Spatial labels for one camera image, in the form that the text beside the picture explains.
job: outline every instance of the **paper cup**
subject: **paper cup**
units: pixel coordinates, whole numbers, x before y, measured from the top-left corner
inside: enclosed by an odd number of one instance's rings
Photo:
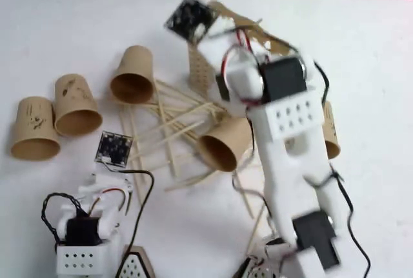
[[[14,157],[31,161],[46,160],[59,153],[59,139],[53,127],[52,102],[38,96],[21,100],[11,151]]]
[[[327,155],[329,159],[337,157],[340,153],[340,145],[337,140],[336,126],[334,124],[333,111],[330,102],[326,101],[324,105],[324,125],[323,134]]]
[[[198,151],[216,170],[232,172],[252,144],[250,125],[245,118],[230,118],[198,139]]]
[[[77,74],[60,77],[55,84],[55,129],[64,136],[90,133],[102,124],[97,103],[86,79]]]
[[[143,46],[126,49],[116,76],[110,82],[110,90],[124,103],[147,102],[154,93],[151,51]]]

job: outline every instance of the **printed design on cup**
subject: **printed design on cup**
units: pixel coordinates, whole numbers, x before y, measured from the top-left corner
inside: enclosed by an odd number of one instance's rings
[[[43,119],[41,114],[41,104],[38,104],[39,109],[35,113],[33,112],[33,104],[29,104],[26,107],[26,116],[29,118],[27,121],[27,125],[31,127],[33,130],[40,129],[47,120]]]
[[[88,92],[86,92],[85,89],[81,87],[77,87],[74,89],[74,87],[76,87],[75,84],[76,84],[76,79],[69,80],[62,91],[62,96],[63,97],[70,96],[72,99],[76,99],[80,97],[82,99],[91,101],[92,97],[90,96],[90,94],[88,94]]]

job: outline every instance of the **perforated white block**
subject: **perforated white block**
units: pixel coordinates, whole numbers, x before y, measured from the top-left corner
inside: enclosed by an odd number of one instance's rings
[[[288,139],[323,124],[320,99],[316,91],[305,91],[253,107],[249,110],[249,116],[260,122],[261,126],[256,132],[263,137],[270,137],[272,141]]]

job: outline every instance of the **black wire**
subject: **black wire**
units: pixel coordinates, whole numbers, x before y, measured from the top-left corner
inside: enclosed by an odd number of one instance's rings
[[[138,226],[138,224],[139,224],[139,220],[141,219],[142,212],[143,212],[143,209],[145,208],[146,202],[148,201],[149,195],[151,194],[152,189],[153,189],[153,187],[154,187],[155,178],[154,178],[154,175],[153,175],[151,172],[149,172],[148,170],[114,170],[114,169],[111,169],[106,163],[103,163],[103,164],[104,164],[111,172],[114,172],[114,173],[121,173],[121,174],[146,174],[146,175],[148,175],[148,176],[151,178],[151,183],[150,183],[150,187],[149,187],[148,193],[146,193],[145,199],[143,200],[141,209],[139,210],[139,213],[138,213],[137,218],[136,218],[134,231],[133,231],[133,233],[132,233],[132,238],[131,238],[131,240],[130,240],[130,243],[129,243],[129,245],[128,245],[128,248],[127,248],[126,251],[125,251],[125,254],[123,255],[121,264],[119,265],[119,268],[117,269],[117,272],[116,272],[116,276],[115,276],[115,277],[118,278],[118,277],[121,275],[123,264],[125,263],[126,259],[128,258],[129,253],[130,253],[130,251],[131,251],[131,249],[132,249],[132,246],[134,245],[134,241],[135,241],[135,237],[136,237],[136,232],[137,232],[137,226]]]
[[[76,217],[88,217],[88,214],[82,209],[80,202],[73,195],[66,194],[66,193],[57,193],[57,192],[47,195],[46,199],[43,201],[43,207],[41,209],[41,219],[46,224],[47,228],[53,234],[54,240],[55,240],[55,249],[56,249],[57,245],[61,244],[62,241],[60,240],[57,234],[57,230],[50,224],[50,222],[46,218],[46,208],[47,208],[48,202],[54,196],[60,196],[60,197],[64,197],[65,199],[69,199],[76,208]]]
[[[306,179],[306,181],[307,181],[307,183],[308,183],[310,186],[312,186],[313,188],[315,188],[315,189],[320,189],[320,188],[324,187],[327,183],[329,183],[330,180],[332,180],[332,179],[336,179],[336,180],[337,180],[338,188],[340,189],[340,192],[343,194],[343,197],[345,198],[345,200],[346,200],[346,202],[347,202],[347,204],[348,204],[348,208],[350,209],[350,214],[348,215],[348,218],[347,218],[347,228],[348,228],[348,232],[350,233],[351,239],[353,240],[354,244],[356,245],[356,247],[358,248],[358,250],[361,252],[361,254],[363,254],[364,258],[365,258],[366,261],[367,261],[367,269],[366,269],[366,271],[365,271],[365,273],[364,273],[364,276],[363,276],[364,278],[366,278],[367,275],[368,275],[368,273],[369,273],[369,271],[370,271],[370,268],[371,268],[372,263],[371,263],[371,261],[370,261],[370,258],[369,258],[368,255],[367,255],[366,251],[364,251],[364,249],[361,247],[361,245],[359,244],[358,240],[356,239],[356,236],[354,235],[353,229],[352,229],[352,227],[351,227],[351,220],[352,220],[353,214],[354,214],[354,206],[353,206],[353,203],[352,203],[350,197],[349,197],[348,194],[347,194],[347,191],[345,190],[343,184],[341,183],[341,181],[342,181],[343,179],[340,177],[340,175],[338,174],[338,172],[337,172],[331,165],[330,165],[330,167],[331,167],[332,173],[331,173],[323,182],[321,182],[320,184],[311,183],[308,179]]]
[[[318,65],[317,62],[314,61],[314,65],[316,66],[316,68],[318,69],[319,73],[321,74],[323,80],[324,80],[324,93],[323,93],[323,97],[321,98],[321,104],[324,107],[325,101],[327,100],[327,94],[328,94],[328,90],[330,89],[330,81],[328,80],[327,75],[325,74],[324,70],[321,68],[321,66]]]

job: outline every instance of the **black component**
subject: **black component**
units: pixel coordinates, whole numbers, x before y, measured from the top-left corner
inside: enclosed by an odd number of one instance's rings
[[[219,94],[221,95],[222,100],[229,102],[230,92],[228,91],[228,88],[225,85],[224,77],[222,75],[217,75],[215,79],[217,81]]]
[[[245,270],[247,270],[248,264],[250,263],[251,258],[247,257],[243,264],[238,268],[237,272],[232,276],[232,278],[242,278],[242,276],[245,273]]]
[[[133,137],[110,132],[102,132],[95,161],[125,167],[128,163]]]
[[[297,57],[262,64],[260,69],[264,81],[264,103],[307,90],[303,65]]]
[[[82,206],[80,205],[80,202],[73,196],[73,195],[69,195],[66,193],[51,193],[49,195],[46,196],[46,199],[43,201],[43,206],[41,209],[41,219],[42,221],[46,224],[47,228],[50,230],[50,232],[53,234],[54,236],[54,240],[55,240],[55,250],[56,250],[56,246],[58,244],[62,244],[63,241],[60,240],[58,234],[57,234],[57,230],[50,224],[50,222],[48,221],[48,219],[46,218],[46,208],[47,205],[49,203],[49,200],[54,197],[54,196],[60,196],[60,197],[64,197],[65,199],[68,199],[69,201],[72,202],[72,204],[75,206],[76,208],[76,217],[88,217],[89,215],[82,209]]]
[[[299,251],[314,247],[324,270],[340,264],[331,239],[336,236],[327,214],[320,210],[292,221]]]
[[[183,0],[165,26],[196,46],[215,22],[217,13],[198,0]]]
[[[98,217],[76,217],[67,221],[67,246],[97,246],[102,243],[97,226]]]

